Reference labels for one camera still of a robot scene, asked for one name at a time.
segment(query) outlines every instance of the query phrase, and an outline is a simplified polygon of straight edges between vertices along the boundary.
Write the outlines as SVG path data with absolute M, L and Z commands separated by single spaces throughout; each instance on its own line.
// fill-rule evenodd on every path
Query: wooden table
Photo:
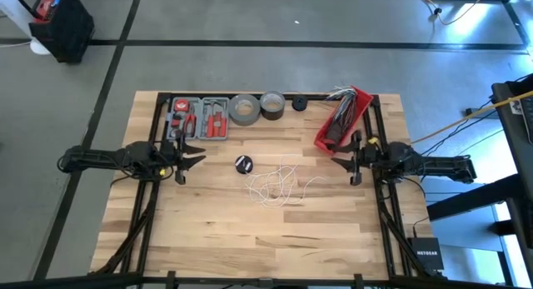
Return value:
M 148 139 L 156 97 L 157 92 L 137 92 L 124 145 Z M 388 141 L 409 142 L 400 96 L 383 94 L 380 99 Z M 145 275 L 176 271 L 180 277 L 352 279 L 361 273 L 366 280 L 388 279 L 371 172 L 363 170 L 363 183 L 352 187 L 350 174 L 313 145 L 335 105 L 310 102 L 304 112 L 295 112 L 287 102 L 278 121 L 260 118 L 250 127 L 231 122 L 226 141 L 192 142 L 206 148 L 207 158 L 186 172 L 185 186 L 173 178 L 162 182 Z M 356 127 L 364 129 L 362 120 Z M 311 178 L 326 180 L 309 185 L 299 205 L 265 208 L 250 199 L 246 176 L 235 171 L 233 163 L 242 154 L 253 159 L 253 173 L 276 170 L 284 154 L 300 155 L 296 197 Z M 296 159 L 287 157 L 284 164 Z M 426 204 L 411 182 L 399 184 L 397 191 L 409 236 L 412 224 L 427 216 Z M 136 192 L 137 182 L 129 179 L 111 188 L 91 270 L 100 268 L 127 236 Z M 427 220 L 416 230 L 421 237 L 431 236 Z M 399 247 L 391 238 L 396 273 L 401 274 Z M 138 248 L 137 243 L 132 270 Z

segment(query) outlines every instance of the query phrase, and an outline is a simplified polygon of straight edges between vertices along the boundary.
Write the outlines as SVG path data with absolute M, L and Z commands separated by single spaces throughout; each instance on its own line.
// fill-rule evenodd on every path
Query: black robotic arm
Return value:
M 183 172 L 206 157 L 185 158 L 183 154 L 199 152 L 205 152 L 205 149 L 188 146 L 185 134 L 178 131 L 176 146 L 173 142 L 163 140 L 159 150 L 151 142 L 134 142 L 116 151 L 71 147 L 59 158 L 57 168 L 66 173 L 87 168 L 120 170 L 133 179 L 151 182 L 167 179 L 174 174 L 176 182 L 183 185 Z
M 391 142 L 382 151 L 377 142 L 369 141 L 363 148 L 361 145 L 361 131 L 356 130 L 351 135 L 350 144 L 338 147 L 336 152 L 353 152 L 351 160 L 332 158 L 348 172 L 353 173 L 351 185 L 361 184 L 360 167 L 378 172 L 379 179 L 384 182 L 400 182 L 406 176 L 436 176 L 449 177 L 453 181 L 472 183 L 476 178 L 476 171 L 470 156 L 457 157 L 424 157 L 403 142 Z

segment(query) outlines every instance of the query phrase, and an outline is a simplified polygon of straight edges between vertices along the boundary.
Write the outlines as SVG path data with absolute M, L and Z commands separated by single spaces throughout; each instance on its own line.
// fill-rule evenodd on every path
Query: black tape roll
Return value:
M 285 97 L 279 92 L 266 92 L 259 99 L 261 114 L 268 120 L 277 120 L 283 116 Z
M 307 97 L 303 94 L 298 94 L 292 99 L 292 108 L 296 111 L 304 111 L 307 109 Z

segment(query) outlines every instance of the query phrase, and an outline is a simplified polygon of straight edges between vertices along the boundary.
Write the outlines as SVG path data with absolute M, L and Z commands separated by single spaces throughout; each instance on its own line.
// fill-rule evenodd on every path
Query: colored wires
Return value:
M 335 87 L 326 98 L 327 101 L 341 99 L 339 107 L 333 113 L 331 125 L 340 125 L 343 134 L 350 131 L 351 125 L 356 119 L 356 98 L 357 92 L 350 86 Z

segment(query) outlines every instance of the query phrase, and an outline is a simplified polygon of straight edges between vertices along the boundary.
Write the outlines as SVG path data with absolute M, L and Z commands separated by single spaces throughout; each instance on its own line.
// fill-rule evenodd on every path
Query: duct tape roll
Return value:
M 268 120 L 277 120 L 283 116 L 285 97 L 279 92 L 265 92 L 259 99 L 261 113 Z
M 241 114 L 247 108 L 250 110 L 245 114 Z M 259 105 L 259 101 L 250 94 L 239 94 L 230 100 L 230 106 L 227 110 L 235 124 L 246 127 L 252 125 L 259 119 L 261 106 Z

